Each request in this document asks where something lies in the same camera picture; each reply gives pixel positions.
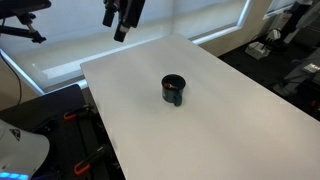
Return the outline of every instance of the mug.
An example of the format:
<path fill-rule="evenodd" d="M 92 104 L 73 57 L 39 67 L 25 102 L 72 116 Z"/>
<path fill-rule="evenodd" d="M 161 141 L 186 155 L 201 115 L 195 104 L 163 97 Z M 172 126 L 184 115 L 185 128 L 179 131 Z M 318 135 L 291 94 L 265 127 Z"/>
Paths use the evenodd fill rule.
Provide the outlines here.
<path fill-rule="evenodd" d="M 170 74 L 162 79 L 161 84 L 163 99 L 169 103 L 173 103 L 176 107 L 180 106 L 186 81 L 179 75 Z"/>

